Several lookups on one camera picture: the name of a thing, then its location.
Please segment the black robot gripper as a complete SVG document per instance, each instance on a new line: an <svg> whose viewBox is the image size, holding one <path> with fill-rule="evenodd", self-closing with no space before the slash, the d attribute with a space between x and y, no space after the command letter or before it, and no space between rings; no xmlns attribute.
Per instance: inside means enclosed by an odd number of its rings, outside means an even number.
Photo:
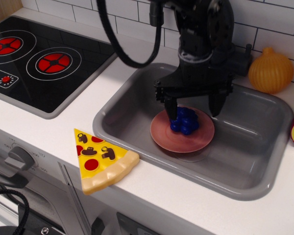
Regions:
<svg viewBox="0 0 294 235"><path fill-rule="evenodd" d="M201 95L208 95L211 116L220 114L233 92L234 74L226 66L234 53L234 48L217 48L201 58L178 50L178 68L154 82L156 99L164 102L169 119L177 119L177 98Z"/></svg>

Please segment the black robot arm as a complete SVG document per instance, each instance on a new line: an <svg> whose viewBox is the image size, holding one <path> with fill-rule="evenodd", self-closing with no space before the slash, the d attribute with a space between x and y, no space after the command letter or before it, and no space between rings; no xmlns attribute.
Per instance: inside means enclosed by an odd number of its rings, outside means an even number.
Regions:
<svg viewBox="0 0 294 235"><path fill-rule="evenodd" d="M169 118L175 120L179 98L206 95L210 113L215 117L233 91L234 74L226 65L235 52L231 4L227 0L173 4L180 33L179 66L155 81L156 99L164 103Z"/></svg>

